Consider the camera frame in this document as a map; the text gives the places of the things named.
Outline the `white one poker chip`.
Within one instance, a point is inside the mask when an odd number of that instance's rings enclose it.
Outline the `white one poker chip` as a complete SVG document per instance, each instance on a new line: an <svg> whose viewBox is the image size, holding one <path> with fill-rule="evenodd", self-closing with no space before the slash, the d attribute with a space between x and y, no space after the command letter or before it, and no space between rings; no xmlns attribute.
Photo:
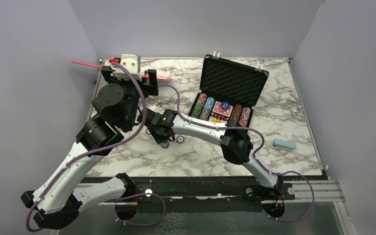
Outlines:
<svg viewBox="0 0 376 235"><path fill-rule="evenodd" d="M182 143L185 142L185 138L184 138L183 136L178 136L178 137L176 138L176 142L177 142L178 144L182 144Z"/></svg>

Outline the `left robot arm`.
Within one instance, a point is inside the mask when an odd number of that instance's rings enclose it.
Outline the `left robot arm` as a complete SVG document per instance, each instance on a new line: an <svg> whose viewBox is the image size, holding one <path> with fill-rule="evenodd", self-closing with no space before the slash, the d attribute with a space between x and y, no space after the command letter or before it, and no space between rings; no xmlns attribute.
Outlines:
<svg viewBox="0 0 376 235"><path fill-rule="evenodd" d="M136 197L136 185L125 173L104 183L78 188L87 173L111 150L129 142L142 130L146 118L146 98L158 94L157 73L113 63L103 66L103 86L92 100L96 115L79 131L70 152L49 179L37 190L26 191L21 199L29 209L26 229L59 230L73 222L86 208L99 203Z"/></svg>

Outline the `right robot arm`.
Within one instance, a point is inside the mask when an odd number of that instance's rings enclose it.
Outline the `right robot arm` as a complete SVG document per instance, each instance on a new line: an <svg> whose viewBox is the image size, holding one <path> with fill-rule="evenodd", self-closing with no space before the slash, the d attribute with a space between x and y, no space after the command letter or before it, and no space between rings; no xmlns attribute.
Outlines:
<svg viewBox="0 0 376 235"><path fill-rule="evenodd" d="M157 142L162 144L177 136L191 136L220 146L226 161L245 167L263 187L263 194L275 199L282 194L283 179L274 173L257 155L260 148L254 148L248 135L248 127L237 121L215 123L189 117L174 110L162 114L150 109L143 111L138 121L144 125Z"/></svg>

